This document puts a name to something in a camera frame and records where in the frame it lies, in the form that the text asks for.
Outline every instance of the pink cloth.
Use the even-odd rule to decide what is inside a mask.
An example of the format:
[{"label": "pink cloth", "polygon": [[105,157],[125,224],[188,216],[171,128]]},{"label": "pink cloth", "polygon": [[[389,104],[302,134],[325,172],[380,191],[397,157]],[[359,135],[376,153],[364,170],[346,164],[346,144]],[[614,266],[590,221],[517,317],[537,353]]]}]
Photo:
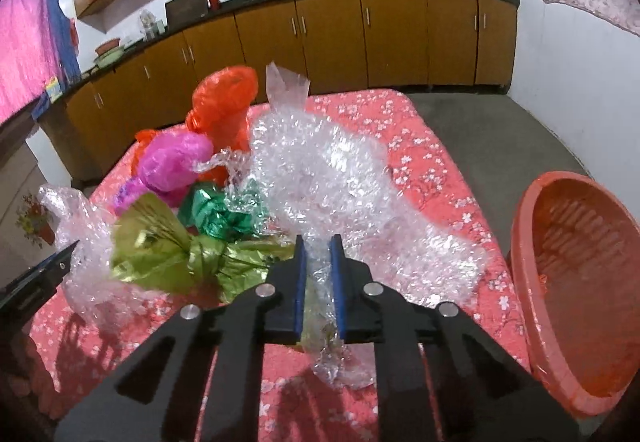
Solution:
[{"label": "pink cloth", "polygon": [[2,123],[62,78],[47,0],[0,0],[0,43]]},{"label": "pink cloth", "polygon": [[[248,117],[255,118],[264,108],[252,107]],[[466,312],[528,369],[522,315],[500,249],[462,174],[411,101],[396,91],[373,89],[309,98],[307,108],[385,143],[394,182],[406,197],[431,220],[482,242],[490,260]],[[135,147],[97,187],[93,203],[111,204],[113,194],[129,177]],[[183,298],[149,303],[148,314],[140,317],[138,324],[117,338],[107,338],[82,325],[59,291],[36,314],[31,337],[56,388],[71,405],[182,303]],[[376,390],[373,386],[358,391],[333,390],[313,374],[308,356],[285,346],[268,345],[259,420],[261,441],[371,441],[377,437]]]}]

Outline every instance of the pink plastic bag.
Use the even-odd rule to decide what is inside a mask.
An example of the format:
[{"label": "pink plastic bag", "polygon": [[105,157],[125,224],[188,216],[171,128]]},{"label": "pink plastic bag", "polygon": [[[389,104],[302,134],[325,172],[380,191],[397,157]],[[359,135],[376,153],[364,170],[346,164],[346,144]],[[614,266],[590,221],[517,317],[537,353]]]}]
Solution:
[{"label": "pink plastic bag", "polygon": [[213,144],[205,135],[190,131],[166,132],[146,147],[138,164],[138,175],[130,178],[113,200],[120,216],[140,196],[154,192],[169,207],[178,207],[198,178],[195,163],[208,161]]}]

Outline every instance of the red bottle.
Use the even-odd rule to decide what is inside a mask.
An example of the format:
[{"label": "red bottle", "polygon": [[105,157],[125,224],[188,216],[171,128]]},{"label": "red bottle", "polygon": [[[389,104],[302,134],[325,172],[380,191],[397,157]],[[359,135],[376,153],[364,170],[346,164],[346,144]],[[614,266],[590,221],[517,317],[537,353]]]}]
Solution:
[{"label": "red bottle", "polygon": [[209,0],[209,10],[218,10],[220,8],[220,0]]}]

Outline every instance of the metal bolt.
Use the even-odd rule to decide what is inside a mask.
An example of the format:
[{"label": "metal bolt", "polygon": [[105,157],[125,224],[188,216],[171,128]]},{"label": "metal bolt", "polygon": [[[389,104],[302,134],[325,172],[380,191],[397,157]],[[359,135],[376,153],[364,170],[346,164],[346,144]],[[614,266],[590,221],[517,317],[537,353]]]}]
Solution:
[{"label": "metal bolt", "polygon": [[200,315],[200,308],[196,305],[185,305],[180,309],[182,319],[195,319]]},{"label": "metal bolt", "polygon": [[385,291],[385,288],[377,281],[367,283],[362,289],[367,296],[379,296]]},{"label": "metal bolt", "polygon": [[255,293],[260,297],[273,296],[276,293],[276,287],[271,283],[262,283],[255,288]]},{"label": "metal bolt", "polygon": [[460,309],[457,307],[457,305],[449,301],[441,303],[441,305],[438,307],[438,312],[440,312],[443,317],[455,317],[458,315],[459,311]]}]

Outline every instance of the white wall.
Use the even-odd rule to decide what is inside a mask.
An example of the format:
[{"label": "white wall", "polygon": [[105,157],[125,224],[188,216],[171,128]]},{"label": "white wall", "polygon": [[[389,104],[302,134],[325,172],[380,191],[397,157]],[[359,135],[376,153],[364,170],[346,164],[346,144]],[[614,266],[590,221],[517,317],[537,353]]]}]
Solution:
[{"label": "white wall", "polygon": [[521,0],[510,96],[640,219],[640,38],[592,14]]}]

